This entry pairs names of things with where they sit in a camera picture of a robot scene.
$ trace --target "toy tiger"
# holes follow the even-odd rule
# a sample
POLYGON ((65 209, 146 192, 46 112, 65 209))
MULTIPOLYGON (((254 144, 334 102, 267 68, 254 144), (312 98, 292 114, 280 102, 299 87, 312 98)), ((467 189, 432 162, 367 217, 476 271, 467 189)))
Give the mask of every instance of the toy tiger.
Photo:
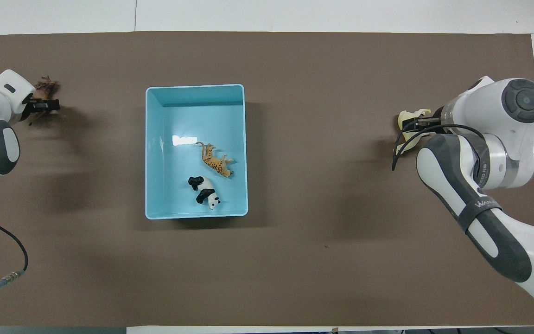
POLYGON ((217 173, 220 173, 222 176, 227 178, 233 175, 234 172, 226 168, 226 165, 233 161, 232 159, 225 158, 227 154, 222 155, 222 158, 218 159, 213 155, 214 148, 216 147, 209 142, 207 145, 203 144, 201 141, 198 141, 195 144, 201 144, 201 158, 206 165, 212 167, 217 173))

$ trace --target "brown mat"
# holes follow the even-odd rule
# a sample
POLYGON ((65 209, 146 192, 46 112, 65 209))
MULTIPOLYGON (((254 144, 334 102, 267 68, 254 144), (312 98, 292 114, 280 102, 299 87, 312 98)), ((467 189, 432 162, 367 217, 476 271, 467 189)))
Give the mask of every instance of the brown mat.
MULTIPOLYGON (((534 325, 534 299, 485 262, 414 152, 390 170, 401 110, 483 75, 534 79, 528 35, 0 36, 6 68, 58 80, 64 109, 15 126, 0 224, 30 266, 0 289, 0 325, 534 325), (146 88, 224 83, 246 89, 248 215, 147 220, 146 88)), ((534 179, 491 195, 534 225, 534 179)), ((0 233, 0 277, 20 268, 0 233)))

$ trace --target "blue tray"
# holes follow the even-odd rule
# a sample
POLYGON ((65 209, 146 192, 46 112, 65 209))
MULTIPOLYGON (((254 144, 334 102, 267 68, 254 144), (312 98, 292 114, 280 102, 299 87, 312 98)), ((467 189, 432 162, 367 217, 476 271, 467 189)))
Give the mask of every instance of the blue tray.
POLYGON ((146 217, 244 216, 248 212, 244 87, 240 84, 150 87, 146 91, 146 217), (234 161, 229 178, 203 160, 201 144, 234 161), (189 177, 211 180, 221 203, 210 210, 189 177))

